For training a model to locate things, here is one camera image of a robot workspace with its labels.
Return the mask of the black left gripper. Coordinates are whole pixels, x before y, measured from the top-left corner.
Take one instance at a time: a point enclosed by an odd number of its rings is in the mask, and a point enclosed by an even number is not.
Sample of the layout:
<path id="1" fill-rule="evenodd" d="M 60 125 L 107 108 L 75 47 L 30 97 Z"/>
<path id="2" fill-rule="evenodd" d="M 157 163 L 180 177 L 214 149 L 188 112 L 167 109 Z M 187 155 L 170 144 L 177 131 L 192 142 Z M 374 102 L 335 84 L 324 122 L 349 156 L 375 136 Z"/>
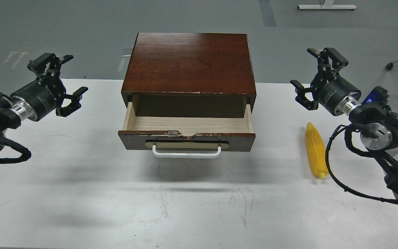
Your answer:
<path id="1" fill-rule="evenodd" d="M 36 80 L 18 89 L 10 95 L 13 105 L 10 108 L 21 120 L 30 119 L 39 121 L 55 109 L 60 117 L 67 117 L 82 107 L 80 100 L 88 91 L 83 86 L 72 95 L 65 92 L 57 93 L 55 98 L 53 91 L 65 91 L 60 79 L 60 69 L 63 64 L 73 59 L 73 55 L 58 57 L 54 53 L 44 53 L 35 60 L 30 60 L 27 69 L 36 75 Z M 71 102 L 62 107 L 64 99 Z"/>

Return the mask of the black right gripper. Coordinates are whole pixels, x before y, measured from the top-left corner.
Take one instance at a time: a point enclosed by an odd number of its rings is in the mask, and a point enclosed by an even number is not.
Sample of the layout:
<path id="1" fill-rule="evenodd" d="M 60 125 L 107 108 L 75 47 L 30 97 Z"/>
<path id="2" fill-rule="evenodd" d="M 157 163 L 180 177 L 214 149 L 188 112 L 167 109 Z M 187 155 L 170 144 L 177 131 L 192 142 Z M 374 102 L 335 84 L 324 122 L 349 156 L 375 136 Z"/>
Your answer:
<path id="1" fill-rule="evenodd" d="M 331 115 L 342 115 L 341 108 L 338 107 L 341 101 L 346 97 L 358 100 L 361 96 L 357 87 L 339 75 L 339 71 L 346 67 L 349 61 L 335 48 L 308 48 L 307 52 L 316 58 L 318 72 L 308 88 L 298 80 L 290 80 L 297 93 L 295 100 L 310 111 L 318 109 L 319 104 L 322 104 Z M 305 96 L 307 93 L 312 94 L 313 100 Z"/>

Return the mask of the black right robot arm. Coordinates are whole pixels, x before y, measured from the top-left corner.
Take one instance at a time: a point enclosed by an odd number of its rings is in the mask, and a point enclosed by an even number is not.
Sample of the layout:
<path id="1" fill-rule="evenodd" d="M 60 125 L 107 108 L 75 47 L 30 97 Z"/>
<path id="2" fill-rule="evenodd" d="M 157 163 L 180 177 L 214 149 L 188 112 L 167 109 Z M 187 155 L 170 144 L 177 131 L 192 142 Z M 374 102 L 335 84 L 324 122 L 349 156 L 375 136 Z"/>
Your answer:
<path id="1" fill-rule="evenodd" d="M 349 151 L 367 158 L 373 158 L 384 170 L 387 188 L 398 195 L 398 113 L 388 105 L 387 90 L 377 86 L 360 103 L 360 90 L 340 76 L 340 70 L 348 60 L 335 48 L 322 50 L 309 48 L 308 53 L 316 58 L 317 73 L 310 87 L 291 80 L 297 94 L 295 100 L 308 110 L 316 110 L 321 104 L 331 115 L 347 115 L 348 126 L 340 125 L 330 137 L 326 146 L 325 162 L 334 182 L 358 197 L 398 205 L 398 200 L 375 197 L 360 193 L 342 183 L 330 169 L 329 153 L 333 140 L 344 133 L 345 145 Z"/>

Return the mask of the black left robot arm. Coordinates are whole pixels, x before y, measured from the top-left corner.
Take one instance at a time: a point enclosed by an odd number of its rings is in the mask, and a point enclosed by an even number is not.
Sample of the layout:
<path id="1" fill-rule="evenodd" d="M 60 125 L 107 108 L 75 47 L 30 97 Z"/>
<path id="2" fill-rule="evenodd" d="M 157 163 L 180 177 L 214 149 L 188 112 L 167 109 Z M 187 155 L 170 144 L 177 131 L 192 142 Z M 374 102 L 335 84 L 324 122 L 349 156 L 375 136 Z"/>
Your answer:
<path id="1" fill-rule="evenodd" d="M 31 158 L 28 148 L 5 136 L 7 129 L 17 129 L 26 119 L 40 121 L 52 111 L 67 117 L 81 108 L 80 100 L 88 88 L 83 86 L 68 94 L 60 79 L 62 65 L 72 59 L 72 55 L 44 53 L 27 65 L 36 75 L 33 82 L 10 96 L 0 92 L 0 164 L 16 164 Z"/>

